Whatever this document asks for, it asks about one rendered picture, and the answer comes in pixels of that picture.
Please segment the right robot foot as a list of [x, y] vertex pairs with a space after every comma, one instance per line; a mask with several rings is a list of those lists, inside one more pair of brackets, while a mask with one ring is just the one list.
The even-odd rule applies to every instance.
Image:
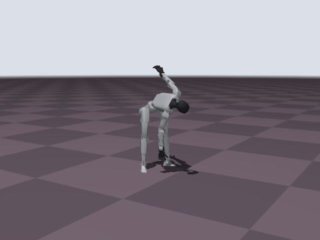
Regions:
[[144, 163], [143, 164], [140, 164], [140, 171], [142, 173], [146, 173], [147, 172], [147, 168], [146, 168], [146, 165], [144, 166]]

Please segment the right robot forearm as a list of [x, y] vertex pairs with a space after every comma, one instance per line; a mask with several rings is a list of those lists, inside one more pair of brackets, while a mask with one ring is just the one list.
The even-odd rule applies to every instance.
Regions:
[[164, 131], [163, 130], [160, 130], [158, 132], [158, 146], [159, 146], [159, 150], [160, 151], [163, 151], [163, 146], [164, 146]]

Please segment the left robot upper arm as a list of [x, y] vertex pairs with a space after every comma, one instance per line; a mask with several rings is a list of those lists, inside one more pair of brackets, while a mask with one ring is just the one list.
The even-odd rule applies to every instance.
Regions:
[[172, 90], [172, 93], [178, 98], [181, 96], [181, 91], [175, 86], [175, 84], [168, 82], [167, 86]]

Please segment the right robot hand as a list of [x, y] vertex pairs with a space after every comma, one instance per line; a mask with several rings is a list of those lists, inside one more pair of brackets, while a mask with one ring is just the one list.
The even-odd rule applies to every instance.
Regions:
[[[164, 146], [163, 146], [163, 150], [159, 150], [159, 147], [158, 147], [158, 151], [159, 151], [159, 154], [158, 154], [158, 159], [160, 160], [166, 160], [165, 159], [165, 152], [164, 152]], [[166, 156], [168, 158], [168, 156]]]

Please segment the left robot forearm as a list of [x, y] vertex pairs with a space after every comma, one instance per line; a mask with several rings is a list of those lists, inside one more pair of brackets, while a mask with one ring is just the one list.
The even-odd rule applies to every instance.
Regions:
[[161, 77], [167, 84], [169, 82], [171, 82], [172, 84], [175, 85], [175, 83], [165, 74], [165, 73], [162, 73], [162, 77]]

